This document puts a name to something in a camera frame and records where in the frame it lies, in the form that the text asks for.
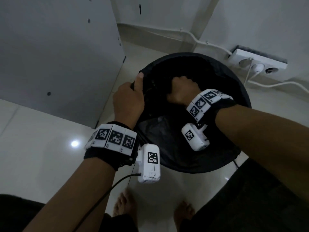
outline black pants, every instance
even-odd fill
[[[22,231],[44,206],[0,195],[0,231]],[[272,174],[248,159],[180,231],[309,231],[309,208]],[[129,215],[104,215],[101,231],[137,231]]]

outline person's right arm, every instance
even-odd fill
[[[174,78],[168,101],[188,106],[198,93],[193,81]],[[309,128],[240,105],[219,110],[215,123],[250,158],[309,203]]]

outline person's left hand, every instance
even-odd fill
[[[134,90],[130,88],[131,83],[126,82],[118,88],[118,91],[113,96],[115,121],[127,125],[132,130],[145,106],[143,77],[144,74],[142,72],[137,75],[134,82]]]

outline qr code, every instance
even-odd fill
[[[191,130],[186,132],[185,136],[188,139],[188,141],[190,141],[192,138],[194,138],[194,134],[191,132]]]
[[[199,100],[196,101],[195,105],[201,109],[206,104],[206,101],[202,98],[199,98]]]
[[[190,110],[190,114],[193,116],[193,117],[196,117],[196,115],[199,113],[200,111],[195,107],[193,106]]]
[[[111,135],[109,136],[109,142],[120,145],[122,140],[123,134],[117,131],[112,130]]]
[[[158,163],[158,154],[154,152],[148,152],[148,163],[157,164]]]
[[[208,100],[212,99],[213,97],[216,97],[216,94],[213,92],[208,92],[206,94],[203,95],[205,98],[207,98]]]
[[[129,149],[132,149],[133,145],[134,145],[134,140],[135,140],[135,138],[130,137],[128,135],[125,135],[122,146],[129,148]]]
[[[95,137],[95,139],[98,140],[105,140],[107,138],[107,134],[109,133],[110,129],[99,129],[98,134]]]
[[[88,142],[90,142],[90,141],[95,137],[95,135],[96,135],[97,132],[98,132],[98,131],[95,131],[95,132],[91,135],[91,137],[89,138]]]
[[[217,94],[225,94],[225,93],[222,93],[222,92],[220,92],[218,90],[214,90],[214,92],[217,93]]]

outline white camera device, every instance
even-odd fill
[[[184,138],[187,140],[192,150],[201,151],[209,146],[209,140],[203,134],[203,131],[206,128],[207,125],[204,125],[202,128],[198,129],[194,124],[188,123],[181,129]]]
[[[154,183],[160,180],[160,150],[157,145],[145,144],[137,151],[138,177],[140,183]]]

